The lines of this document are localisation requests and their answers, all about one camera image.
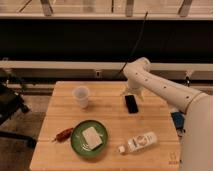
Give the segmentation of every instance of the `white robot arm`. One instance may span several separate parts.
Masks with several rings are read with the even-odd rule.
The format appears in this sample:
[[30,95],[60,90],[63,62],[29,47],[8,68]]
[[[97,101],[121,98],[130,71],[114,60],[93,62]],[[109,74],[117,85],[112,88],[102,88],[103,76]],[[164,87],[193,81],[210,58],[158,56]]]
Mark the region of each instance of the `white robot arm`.
[[145,87],[186,114],[180,171],[213,170],[213,96],[149,73],[150,62],[140,58],[128,63],[124,75],[127,91]]

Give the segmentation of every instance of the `cable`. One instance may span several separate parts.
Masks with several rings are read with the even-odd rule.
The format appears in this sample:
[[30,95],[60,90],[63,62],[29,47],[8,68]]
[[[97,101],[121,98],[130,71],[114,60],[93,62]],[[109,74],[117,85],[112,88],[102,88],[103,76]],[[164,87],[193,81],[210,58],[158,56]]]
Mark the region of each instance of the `cable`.
[[146,19],[147,19],[147,16],[148,16],[148,11],[146,12],[145,16],[144,16],[144,20],[143,20],[143,23],[142,23],[142,26],[141,26],[141,29],[140,29],[140,33],[139,33],[139,36],[138,36],[138,39],[137,41],[135,42],[135,45],[134,47],[132,48],[132,51],[128,57],[128,59],[126,60],[125,64],[123,65],[123,67],[118,71],[117,74],[115,74],[112,79],[116,79],[120,74],[121,72],[123,71],[123,69],[125,68],[125,66],[127,65],[127,63],[131,60],[131,58],[133,57],[136,49],[138,48],[138,45],[140,43],[140,41],[142,40],[143,38],[143,33],[144,33],[144,26],[145,26],[145,22],[146,22]]
[[19,9],[18,12],[22,12],[30,3],[32,0],[28,0],[27,2],[25,2],[25,4],[23,5],[23,7],[21,9]]

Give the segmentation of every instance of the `white food item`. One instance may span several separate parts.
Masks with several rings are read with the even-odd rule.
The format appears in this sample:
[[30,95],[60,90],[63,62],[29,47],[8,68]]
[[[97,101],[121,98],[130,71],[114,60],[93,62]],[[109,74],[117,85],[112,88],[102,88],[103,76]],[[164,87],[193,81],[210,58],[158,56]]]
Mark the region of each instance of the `white food item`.
[[124,147],[123,145],[119,146],[119,147],[118,147],[118,150],[119,150],[119,153],[120,153],[120,154],[124,154],[125,151],[126,151],[126,149],[125,149],[125,147]]
[[102,144],[102,140],[94,127],[87,128],[82,131],[82,134],[91,150]]

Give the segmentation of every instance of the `red pepper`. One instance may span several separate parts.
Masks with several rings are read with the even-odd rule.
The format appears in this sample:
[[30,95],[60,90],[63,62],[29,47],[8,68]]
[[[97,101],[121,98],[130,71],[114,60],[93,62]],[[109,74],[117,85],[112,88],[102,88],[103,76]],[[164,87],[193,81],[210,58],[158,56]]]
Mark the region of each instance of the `red pepper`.
[[65,141],[66,139],[70,137],[70,135],[72,134],[72,131],[73,131],[73,128],[65,129],[64,131],[57,134],[53,141],[57,141],[57,142]]

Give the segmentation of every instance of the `metal railing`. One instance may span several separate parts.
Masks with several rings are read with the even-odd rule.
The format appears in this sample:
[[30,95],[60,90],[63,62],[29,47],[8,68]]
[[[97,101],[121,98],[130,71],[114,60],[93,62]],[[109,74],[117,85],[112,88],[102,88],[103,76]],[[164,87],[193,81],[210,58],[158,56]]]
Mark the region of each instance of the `metal railing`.
[[0,16],[210,18],[212,0],[0,0]]

